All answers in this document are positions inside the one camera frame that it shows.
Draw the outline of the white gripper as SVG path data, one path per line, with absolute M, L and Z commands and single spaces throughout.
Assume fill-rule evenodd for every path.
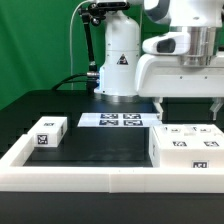
M 224 105 L 224 51 L 209 65 L 184 65 L 181 59 L 190 50 L 190 35 L 169 32 L 146 39 L 145 52 L 138 61 L 135 89 L 141 97 L 155 97 L 158 119 L 163 119 L 163 97 L 217 97 L 211 106 L 212 119 Z

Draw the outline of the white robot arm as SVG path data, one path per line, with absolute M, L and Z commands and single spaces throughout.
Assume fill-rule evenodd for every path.
M 165 34 L 142 41 L 140 26 L 123 14 L 140 4 Z M 224 105 L 224 52 L 218 50 L 224 0 L 94 0 L 106 12 L 105 62 L 95 96 L 112 102 L 150 98 L 211 98 Z

